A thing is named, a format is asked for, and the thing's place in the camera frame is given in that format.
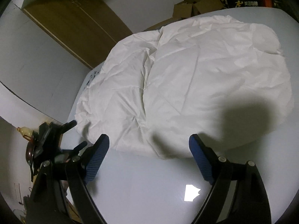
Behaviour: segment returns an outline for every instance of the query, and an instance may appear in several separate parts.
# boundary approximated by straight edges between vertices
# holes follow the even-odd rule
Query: white quilt
[[[293,109],[274,31],[230,16],[191,18],[120,41],[82,93],[77,131],[94,143],[159,158],[191,157],[188,139],[216,151],[270,132]]]

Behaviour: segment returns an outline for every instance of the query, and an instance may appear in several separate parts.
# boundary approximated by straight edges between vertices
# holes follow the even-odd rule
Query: table surface
[[[229,150],[231,162],[256,163],[270,203],[272,222],[283,214],[299,189],[299,24],[288,14],[272,8],[234,8],[211,12],[200,17],[230,15],[247,23],[272,28],[281,43],[288,70],[295,107],[287,120],[274,132]],[[86,83],[100,70],[91,71],[75,100],[69,121],[74,119],[78,97]],[[62,148],[74,148],[83,141],[72,129],[65,133]],[[193,202],[184,201],[186,185],[200,188]],[[107,223],[183,224],[191,223],[211,186],[202,178],[194,159],[160,160],[110,149],[89,192]]]

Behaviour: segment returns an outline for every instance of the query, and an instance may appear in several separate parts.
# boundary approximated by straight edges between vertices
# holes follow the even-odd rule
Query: wooden cabinet
[[[102,0],[36,0],[23,11],[90,68],[132,34]]]

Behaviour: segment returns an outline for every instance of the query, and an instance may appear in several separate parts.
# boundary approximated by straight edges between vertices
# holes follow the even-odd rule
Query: silver screw
[[[79,161],[80,160],[80,157],[77,155],[77,156],[74,156],[72,157],[72,161]]]
[[[248,165],[254,167],[255,163],[253,161],[248,161]]]
[[[226,158],[225,158],[224,156],[220,156],[220,157],[218,157],[218,160],[219,160],[220,162],[226,162]]]
[[[44,167],[47,167],[47,166],[50,165],[50,161],[49,161],[49,160],[44,161],[44,162],[42,163],[42,165],[43,165]]]

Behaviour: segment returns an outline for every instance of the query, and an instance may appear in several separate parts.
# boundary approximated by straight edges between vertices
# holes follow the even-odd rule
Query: blue gripper pad
[[[197,163],[197,166],[199,167],[199,170],[204,177],[205,181],[208,181],[211,185],[215,182],[215,179],[213,178],[213,172],[212,172],[212,165],[211,162],[208,160],[206,152],[204,148],[207,148],[201,139],[198,137],[198,135],[191,135],[189,138],[189,149]]]
[[[86,164],[86,175],[84,178],[85,184],[95,179],[97,172],[104,160],[104,157],[109,149],[109,137],[102,134],[95,144],[91,147],[88,155],[91,156]]]

